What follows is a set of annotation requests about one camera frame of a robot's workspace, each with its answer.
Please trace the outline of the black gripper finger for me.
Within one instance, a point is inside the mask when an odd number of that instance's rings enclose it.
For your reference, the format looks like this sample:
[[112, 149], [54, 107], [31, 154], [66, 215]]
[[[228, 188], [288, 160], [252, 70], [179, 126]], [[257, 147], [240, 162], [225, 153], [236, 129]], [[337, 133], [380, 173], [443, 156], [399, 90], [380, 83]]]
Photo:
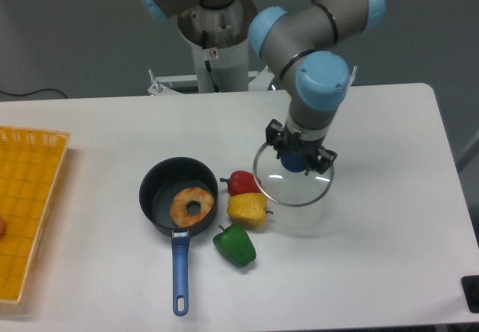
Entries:
[[272, 119], [265, 129], [266, 145], [276, 151], [276, 158], [280, 159], [283, 151], [283, 126], [276, 119]]
[[307, 176], [311, 171], [318, 174], [324, 174], [331, 168], [335, 162], [338, 154], [332, 150], [317, 149], [313, 153], [305, 155], [305, 175]]

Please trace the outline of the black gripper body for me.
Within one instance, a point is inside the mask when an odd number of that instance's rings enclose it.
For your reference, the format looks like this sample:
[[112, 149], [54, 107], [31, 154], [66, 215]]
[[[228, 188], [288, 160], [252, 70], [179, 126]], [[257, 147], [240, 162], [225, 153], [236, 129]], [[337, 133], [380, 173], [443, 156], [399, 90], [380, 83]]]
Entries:
[[318, 156], [326, 137], [326, 128], [305, 129], [294, 124], [286, 124], [282, 132], [282, 147], [279, 156], [296, 154], [306, 159]]

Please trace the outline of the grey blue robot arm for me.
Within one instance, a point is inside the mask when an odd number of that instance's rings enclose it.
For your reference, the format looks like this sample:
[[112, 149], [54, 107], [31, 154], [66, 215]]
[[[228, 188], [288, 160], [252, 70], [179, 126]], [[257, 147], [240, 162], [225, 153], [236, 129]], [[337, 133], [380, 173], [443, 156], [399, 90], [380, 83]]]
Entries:
[[323, 142], [353, 76], [330, 48], [377, 25], [385, 0], [311, 0], [295, 14], [257, 11], [251, 0], [142, 1], [153, 18], [176, 18], [200, 92], [245, 90], [254, 51], [291, 98], [286, 122], [267, 126], [267, 144], [295, 173], [325, 173], [333, 165], [336, 154]]

